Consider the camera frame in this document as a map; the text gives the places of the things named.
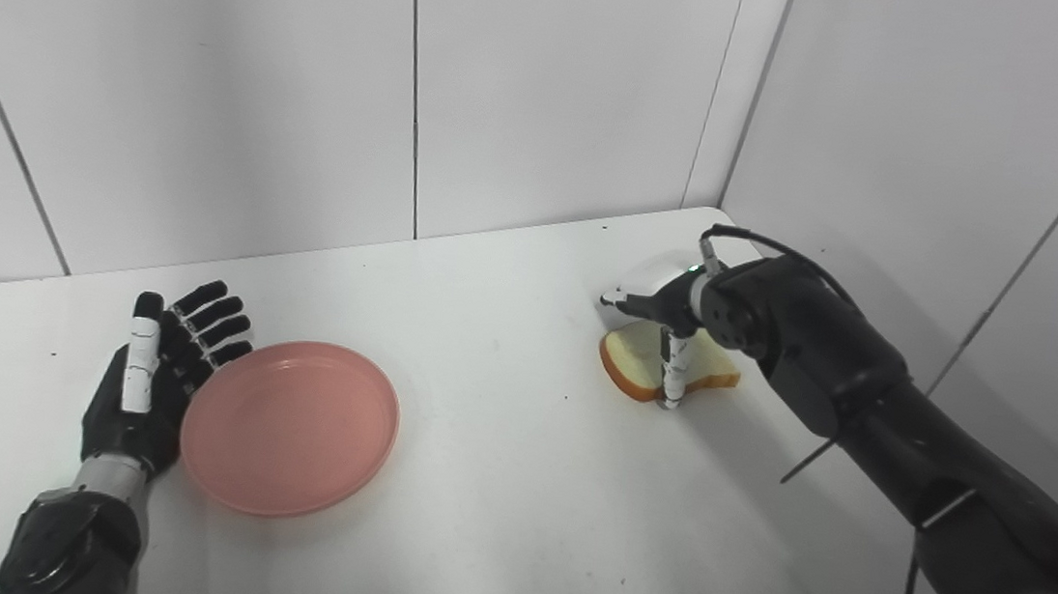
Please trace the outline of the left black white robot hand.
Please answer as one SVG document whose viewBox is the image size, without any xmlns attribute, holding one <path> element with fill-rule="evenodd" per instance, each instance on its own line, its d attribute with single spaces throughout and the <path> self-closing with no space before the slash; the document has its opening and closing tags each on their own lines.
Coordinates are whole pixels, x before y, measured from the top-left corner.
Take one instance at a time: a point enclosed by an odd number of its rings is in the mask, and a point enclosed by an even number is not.
<svg viewBox="0 0 1058 594">
<path fill-rule="evenodd" d="M 180 455 L 180 432 L 197 392 L 219 368 L 252 350 L 243 300 L 212 281 L 172 303 L 136 298 L 129 340 L 112 355 L 83 414 L 83 458 L 118 453 L 148 473 Z"/>
</svg>

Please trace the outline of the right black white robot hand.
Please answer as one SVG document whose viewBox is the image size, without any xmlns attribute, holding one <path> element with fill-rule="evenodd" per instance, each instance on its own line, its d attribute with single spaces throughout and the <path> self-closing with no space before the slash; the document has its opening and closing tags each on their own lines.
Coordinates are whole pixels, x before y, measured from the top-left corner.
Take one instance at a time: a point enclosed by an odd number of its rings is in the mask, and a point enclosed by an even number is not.
<svg viewBox="0 0 1058 594">
<path fill-rule="evenodd" d="M 693 298 L 703 265 L 682 252 L 639 265 L 600 296 L 600 304 L 634 322 L 605 332 L 599 343 L 602 365 L 614 384 L 639 402 L 677 409 L 694 389 L 731 384 L 722 378 L 717 355 L 704 359 L 699 318 Z"/>
</svg>

